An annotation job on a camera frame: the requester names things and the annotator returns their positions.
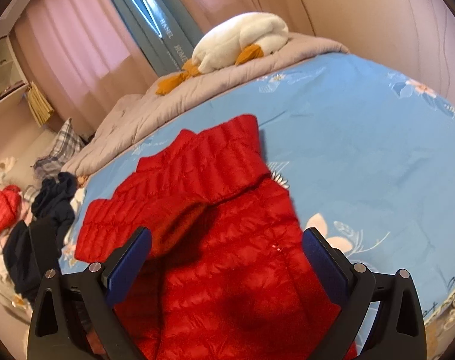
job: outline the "yellow tassel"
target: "yellow tassel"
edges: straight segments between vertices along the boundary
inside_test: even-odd
[[[26,93],[26,98],[32,116],[34,117],[37,125],[41,127],[49,120],[51,115],[54,114],[54,109],[33,82]]]
[[[244,48],[239,54],[238,59],[236,60],[236,65],[245,64],[248,61],[251,61],[255,58],[261,58],[264,56],[264,52],[260,46],[257,44],[251,44]]]
[[[187,79],[199,76],[201,74],[197,66],[192,64],[191,59],[188,59],[182,68],[183,71],[181,71],[181,73],[175,74],[174,76],[169,76],[168,78],[160,81],[156,91],[157,95],[167,95]]]

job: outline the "red knit garment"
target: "red knit garment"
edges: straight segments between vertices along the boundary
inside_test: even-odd
[[[0,190],[0,234],[16,223],[20,205],[20,189],[9,185]]]
[[[143,223],[168,247],[151,254],[116,313],[150,360],[306,360],[339,312],[262,160],[254,116],[183,130],[141,159],[112,199],[89,206],[76,258],[103,261]]]

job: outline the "blue bed sheet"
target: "blue bed sheet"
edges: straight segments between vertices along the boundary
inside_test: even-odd
[[[258,118],[264,157],[289,188],[301,227],[322,230],[353,262],[408,269],[425,317],[455,292],[455,109],[429,88],[354,55],[328,54],[252,81],[160,128],[92,177],[89,202],[110,198],[138,159],[240,114]],[[357,339],[361,346],[373,306]]]

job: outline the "silver screw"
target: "silver screw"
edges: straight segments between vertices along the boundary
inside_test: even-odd
[[[99,271],[100,269],[101,269],[101,263],[99,263],[99,262],[96,262],[96,263],[94,262],[94,263],[92,263],[92,264],[89,266],[89,270],[90,270],[91,272],[97,272],[97,271]]]
[[[401,270],[399,271],[399,275],[400,275],[402,278],[404,278],[404,279],[409,279],[409,276],[411,276],[411,275],[409,274],[409,272],[406,271],[406,269],[401,269]]]
[[[50,279],[56,276],[56,271],[54,269],[49,269],[49,271],[46,272],[46,278]]]
[[[364,264],[361,264],[360,262],[354,264],[354,270],[356,272],[359,272],[360,274],[363,274],[364,272],[366,272],[366,266]]]

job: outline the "gray curtain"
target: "gray curtain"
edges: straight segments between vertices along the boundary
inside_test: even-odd
[[[202,32],[180,0],[112,0],[156,74],[181,70]]]

